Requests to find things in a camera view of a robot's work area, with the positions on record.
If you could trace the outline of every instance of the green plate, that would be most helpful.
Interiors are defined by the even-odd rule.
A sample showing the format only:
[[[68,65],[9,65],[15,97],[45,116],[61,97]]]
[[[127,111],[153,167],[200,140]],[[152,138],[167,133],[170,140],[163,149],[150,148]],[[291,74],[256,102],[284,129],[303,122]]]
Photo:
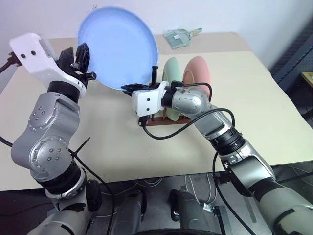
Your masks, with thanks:
[[[180,73],[180,67],[176,57],[172,57],[166,61],[163,69],[163,81],[168,81],[171,85],[172,81],[182,81],[182,76]],[[173,110],[171,108],[166,108],[166,115],[172,121],[177,121],[180,116],[180,112]]]

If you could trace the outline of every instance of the blue plate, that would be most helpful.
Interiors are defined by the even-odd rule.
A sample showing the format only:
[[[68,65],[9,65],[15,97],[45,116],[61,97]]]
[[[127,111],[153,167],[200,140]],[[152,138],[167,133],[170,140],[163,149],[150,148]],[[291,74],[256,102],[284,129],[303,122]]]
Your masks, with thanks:
[[[157,45],[149,28],[133,13],[115,7],[93,11],[80,26],[78,42],[87,43],[88,70],[104,85],[121,90],[121,86],[151,80]]]

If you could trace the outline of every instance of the white table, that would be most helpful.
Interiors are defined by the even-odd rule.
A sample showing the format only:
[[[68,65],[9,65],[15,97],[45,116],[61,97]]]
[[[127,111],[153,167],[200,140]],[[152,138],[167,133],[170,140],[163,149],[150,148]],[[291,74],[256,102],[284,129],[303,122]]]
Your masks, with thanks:
[[[161,36],[156,40],[160,51],[159,81],[170,57],[177,57],[183,72],[191,58],[202,56],[210,70],[212,103],[232,110],[236,129],[270,165],[313,159],[312,129],[243,39],[233,33],[203,34],[190,47],[178,50],[171,50]],[[57,52],[73,41],[52,40]],[[29,114],[44,92],[43,85],[24,67],[18,68],[0,95],[0,135],[14,141],[26,128]],[[214,149],[194,126],[169,140],[154,140],[138,126],[131,98],[97,81],[89,82],[86,97],[79,105],[80,125],[70,148],[76,149],[91,137],[79,156],[105,181],[212,171]],[[181,126],[148,129],[163,136]],[[0,155],[0,190],[40,188],[29,170],[13,163],[9,147],[1,144]],[[217,170],[222,170],[220,161]]]

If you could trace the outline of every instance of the wall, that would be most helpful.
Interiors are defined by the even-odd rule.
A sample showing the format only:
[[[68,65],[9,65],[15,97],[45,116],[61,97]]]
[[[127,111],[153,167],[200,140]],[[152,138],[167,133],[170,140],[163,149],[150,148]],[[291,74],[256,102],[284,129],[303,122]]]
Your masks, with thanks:
[[[0,9],[0,64],[11,38],[26,32],[75,37],[95,7],[119,6],[141,17],[154,34],[175,28],[237,32],[270,68],[313,14],[312,0],[10,0]],[[0,92],[14,68],[0,75]]]

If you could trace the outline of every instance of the floor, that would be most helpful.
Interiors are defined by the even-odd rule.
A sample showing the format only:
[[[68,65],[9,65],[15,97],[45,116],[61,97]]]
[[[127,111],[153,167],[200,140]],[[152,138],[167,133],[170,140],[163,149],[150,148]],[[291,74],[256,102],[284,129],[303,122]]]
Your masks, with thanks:
[[[313,162],[305,163],[305,169],[307,171],[312,171]],[[295,170],[289,166],[282,165],[274,168],[277,180],[282,180],[301,174],[300,170]],[[209,184],[207,181],[206,174],[196,174],[190,175],[196,196],[200,201],[205,201],[209,196]],[[213,200],[215,195],[215,188],[213,187],[213,179],[209,174],[209,179],[211,183]],[[306,177],[305,180],[312,184],[312,176]],[[152,186],[144,181],[139,181],[140,184],[145,186]],[[120,182],[111,184],[111,188],[114,193],[119,193],[133,187],[136,184],[134,181],[130,182]],[[303,182],[301,179],[290,181],[284,183],[307,200],[313,203],[313,187],[309,186],[307,183]],[[141,189],[145,190],[147,194],[147,212],[145,218],[141,223],[141,230],[157,229],[157,228],[179,228],[179,222],[174,222],[170,217],[170,206],[168,202],[169,192],[172,189],[186,188],[185,186],[185,176],[173,176],[165,177],[162,181],[154,187],[145,188],[140,185],[136,185],[131,190],[122,193],[116,197],[117,207],[123,202],[124,198],[132,190]],[[187,188],[192,191],[192,186],[187,177]],[[228,200],[229,204],[238,213],[238,215],[250,226],[253,231],[258,235],[270,235],[271,232],[267,228],[265,222],[263,221],[256,204],[252,198],[244,199],[243,196],[238,194],[232,184],[221,185],[222,193]],[[36,227],[42,220],[45,219],[47,211],[52,208],[49,200],[45,198],[43,190],[22,190],[22,191],[2,191],[0,192],[0,235],[22,235],[26,234],[32,228]],[[109,213],[111,206],[110,196],[103,195],[103,205],[94,214],[93,224],[88,230],[88,235],[100,235],[105,234],[107,229],[107,224],[109,221]],[[217,195],[216,200],[212,203],[212,206],[223,205],[219,195]],[[29,207],[33,207],[29,210],[21,212]],[[210,221],[211,230],[213,232],[220,232],[219,226],[217,226],[217,221],[212,217],[209,212],[205,216],[208,221]],[[236,218],[227,210],[227,215],[230,221],[231,229],[233,234],[246,235],[249,234],[243,226],[236,220]]]

